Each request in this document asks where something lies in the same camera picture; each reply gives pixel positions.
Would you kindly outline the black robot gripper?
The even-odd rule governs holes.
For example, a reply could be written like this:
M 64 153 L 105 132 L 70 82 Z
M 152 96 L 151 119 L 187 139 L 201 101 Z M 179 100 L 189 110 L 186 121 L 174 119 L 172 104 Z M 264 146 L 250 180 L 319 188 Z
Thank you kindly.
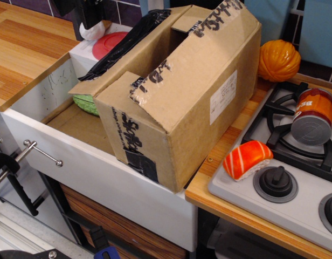
M 86 30 L 105 19 L 103 1 L 54 0 L 51 1 L 51 4 L 62 17 L 71 11 L 75 11 Z

